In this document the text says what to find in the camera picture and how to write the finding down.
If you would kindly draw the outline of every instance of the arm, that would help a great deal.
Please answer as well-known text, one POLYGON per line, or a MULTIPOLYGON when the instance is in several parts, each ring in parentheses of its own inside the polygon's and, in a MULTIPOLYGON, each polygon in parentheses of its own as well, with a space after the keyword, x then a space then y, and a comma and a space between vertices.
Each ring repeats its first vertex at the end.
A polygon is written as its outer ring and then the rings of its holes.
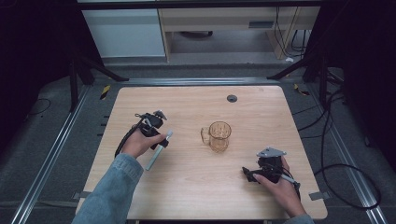
MULTIPOLYGON (((283 167, 289 170, 288 163, 282 157, 283 167)), ((275 197, 276 201, 281 205, 286 213, 289 215, 290 220, 286 223, 314 223, 312 218, 305 212, 303 205, 294 189, 294 186, 287 180, 280 178, 274 184, 262 175, 254 175, 265 188, 267 188, 275 197)))
POLYGON ((147 138, 136 130, 87 197, 73 223, 124 223, 134 189, 143 174, 143 168, 136 158, 164 138, 164 134, 147 138))

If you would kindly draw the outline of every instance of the hand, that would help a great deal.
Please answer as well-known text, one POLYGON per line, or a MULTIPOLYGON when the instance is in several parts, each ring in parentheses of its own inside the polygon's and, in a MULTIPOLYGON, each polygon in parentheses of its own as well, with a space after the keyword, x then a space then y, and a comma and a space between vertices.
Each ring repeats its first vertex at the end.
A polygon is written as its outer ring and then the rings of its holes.
MULTIPOLYGON (((289 170, 285 158, 281 157, 281 159, 283 167, 289 170)), ((274 195, 276 201, 285 209, 289 217, 297 217, 306 214, 294 186, 289 181, 279 178, 279 181, 274 184, 262 175, 253 176, 274 195)))
POLYGON ((140 129, 136 129, 134 133, 126 140, 122 147, 121 153, 129 154, 132 157, 143 155, 149 147, 156 143, 160 143, 166 138, 166 134, 158 134, 152 137, 146 137, 140 132, 140 129))

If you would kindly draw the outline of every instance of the sleeve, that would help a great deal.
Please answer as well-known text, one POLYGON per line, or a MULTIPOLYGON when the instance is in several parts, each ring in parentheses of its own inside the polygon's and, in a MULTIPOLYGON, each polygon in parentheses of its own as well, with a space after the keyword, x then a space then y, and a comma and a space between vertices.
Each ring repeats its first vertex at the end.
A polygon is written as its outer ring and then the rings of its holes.
POLYGON ((119 154, 82 204, 73 223, 125 223, 142 174, 143 168, 135 158, 119 154))
POLYGON ((287 220, 284 224, 315 224, 314 220, 308 214, 293 217, 287 220))

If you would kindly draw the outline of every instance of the person's left hand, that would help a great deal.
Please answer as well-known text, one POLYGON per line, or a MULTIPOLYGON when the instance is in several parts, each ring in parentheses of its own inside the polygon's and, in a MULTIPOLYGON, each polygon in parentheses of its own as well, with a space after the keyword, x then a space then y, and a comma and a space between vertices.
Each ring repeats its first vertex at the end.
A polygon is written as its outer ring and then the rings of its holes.
POLYGON ((136 129, 126 140, 121 153, 126 153, 137 158, 143 155, 152 145, 160 143, 165 137, 166 134, 163 133, 152 137, 146 137, 140 132, 140 129, 136 129))

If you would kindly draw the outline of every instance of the yellow and black tape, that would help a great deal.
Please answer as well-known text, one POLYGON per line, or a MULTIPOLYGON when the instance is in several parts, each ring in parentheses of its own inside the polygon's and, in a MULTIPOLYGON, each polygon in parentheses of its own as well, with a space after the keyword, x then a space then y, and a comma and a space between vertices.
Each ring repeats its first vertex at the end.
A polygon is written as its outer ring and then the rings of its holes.
POLYGON ((100 95, 100 99, 101 100, 105 100, 106 99, 106 96, 107 96, 107 93, 108 93, 109 90, 110 90, 110 85, 107 85, 107 86, 105 86, 103 88, 102 94, 100 95))
POLYGON ((309 91, 300 91, 297 84, 294 84, 294 89, 302 95, 309 95, 309 91))

